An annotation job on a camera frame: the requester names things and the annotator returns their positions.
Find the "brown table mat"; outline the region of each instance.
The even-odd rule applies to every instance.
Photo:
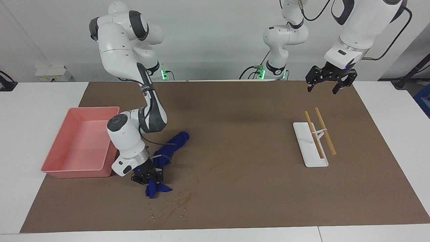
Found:
[[[156,83],[169,117],[165,142],[190,134],[165,184],[145,197],[130,175],[57,179],[40,187],[22,233],[430,223],[354,88],[333,83],[308,93],[304,82]],[[137,84],[90,83],[80,106],[145,105]],[[306,168],[292,127],[319,128],[319,107],[338,152],[330,165]],[[157,149],[150,145],[151,152]]]

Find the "blue cloth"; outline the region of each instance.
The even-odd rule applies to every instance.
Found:
[[[168,157],[172,157],[173,153],[178,149],[180,149],[182,146],[184,146],[189,138],[190,138],[190,135],[185,131],[178,133],[175,137],[171,138],[169,141],[166,142],[166,143],[173,143],[176,146],[163,145],[159,150],[154,152],[154,156],[166,155]],[[154,162],[154,167],[159,169],[163,169],[165,165],[170,164],[170,160],[163,156],[154,158],[153,162]],[[157,192],[170,192],[171,190],[172,189],[169,188],[168,186],[162,183],[156,184],[154,180],[149,179],[149,184],[146,186],[145,194],[147,197],[153,198],[155,197],[155,194]]]

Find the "pink tray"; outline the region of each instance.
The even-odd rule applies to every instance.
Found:
[[[106,124],[119,107],[71,108],[42,166],[57,178],[108,177],[117,149]]]

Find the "wooden stick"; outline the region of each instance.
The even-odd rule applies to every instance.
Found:
[[[315,129],[312,126],[312,122],[310,121],[309,113],[304,111],[304,115],[306,116],[307,124],[309,125],[310,132],[312,133],[313,142],[315,143],[316,149],[318,150],[319,158],[324,159],[323,151],[318,143],[318,138],[316,136]]]
[[[315,108],[315,111],[316,111],[316,115],[318,116],[321,127],[323,129],[326,129],[326,124],[324,123],[323,118],[321,117],[321,113],[319,112],[319,109]],[[326,136],[326,141],[329,144],[329,148],[330,148],[330,151],[332,152],[332,155],[336,155],[336,150],[333,145],[332,139],[330,138],[329,132],[327,130],[324,130],[324,135]]]

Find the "black joint cap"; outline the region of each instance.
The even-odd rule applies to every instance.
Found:
[[[108,122],[107,122],[107,128],[112,132],[117,132],[120,130],[127,122],[128,117],[125,114],[118,114],[116,116],[113,116]]]

